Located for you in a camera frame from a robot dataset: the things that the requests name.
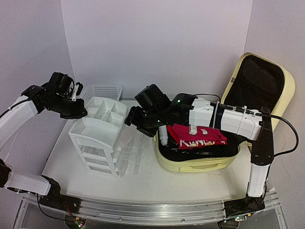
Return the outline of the white perforated plastic basket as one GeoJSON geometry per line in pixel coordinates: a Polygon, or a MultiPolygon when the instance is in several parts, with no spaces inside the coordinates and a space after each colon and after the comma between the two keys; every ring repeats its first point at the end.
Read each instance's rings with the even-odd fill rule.
{"type": "Polygon", "coordinates": [[[119,100],[123,92],[121,84],[93,84],[87,86],[81,93],[80,98],[88,102],[92,97],[105,97],[119,100]]]}

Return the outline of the white plastic drawer organizer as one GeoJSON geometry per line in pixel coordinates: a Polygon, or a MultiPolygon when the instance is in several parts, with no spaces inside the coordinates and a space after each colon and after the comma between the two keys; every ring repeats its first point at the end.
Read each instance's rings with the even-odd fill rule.
{"type": "Polygon", "coordinates": [[[124,123],[128,106],[110,98],[92,97],[85,108],[87,116],[73,124],[69,136],[87,171],[113,178],[137,173],[144,135],[124,123]]]}

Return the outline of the white cylindrical bottle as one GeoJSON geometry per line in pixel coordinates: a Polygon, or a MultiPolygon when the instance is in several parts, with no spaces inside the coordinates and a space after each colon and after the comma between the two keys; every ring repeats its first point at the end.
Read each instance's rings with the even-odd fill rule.
{"type": "Polygon", "coordinates": [[[168,144],[167,126],[166,125],[160,126],[158,131],[159,131],[159,139],[161,145],[166,146],[168,144]]]}

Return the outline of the red t-shirt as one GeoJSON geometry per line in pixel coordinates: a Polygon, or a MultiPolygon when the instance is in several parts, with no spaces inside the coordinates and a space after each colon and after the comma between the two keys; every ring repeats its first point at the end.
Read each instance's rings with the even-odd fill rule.
{"type": "Polygon", "coordinates": [[[227,138],[218,129],[198,126],[197,133],[191,135],[189,127],[174,124],[173,126],[168,125],[167,131],[178,145],[178,149],[227,145],[227,138]]]}

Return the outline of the pale yellow hard-shell suitcase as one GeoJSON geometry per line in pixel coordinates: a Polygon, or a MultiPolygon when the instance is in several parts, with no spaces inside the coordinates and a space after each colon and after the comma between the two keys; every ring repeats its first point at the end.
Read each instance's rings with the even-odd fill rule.
{"type": "Polygon", "coordinates": [[[249,143],[251,163],[269,166],[274,159],[274,129],[294,93],[289,71],[245,53],[220,102],[195,99],[190,125],[168,126],[157,136],[159,163],[172,172],[209,172],[230,165],[241,144],[249,143]]]}

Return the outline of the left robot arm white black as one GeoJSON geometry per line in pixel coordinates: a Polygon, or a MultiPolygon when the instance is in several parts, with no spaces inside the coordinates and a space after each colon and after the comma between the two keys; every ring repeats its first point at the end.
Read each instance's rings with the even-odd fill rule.
{"type": "Polygon", "coordinates": [[[84,101],[76,98],[75,87],[41,87],[32,85],[0,115],[0,186],[5,189],[45,196],[53,208],[60,208],[64,198],[55,180],[39,175],[42,160],[54,143],[54,130],[65,119],[87,115],[84,101]]]}

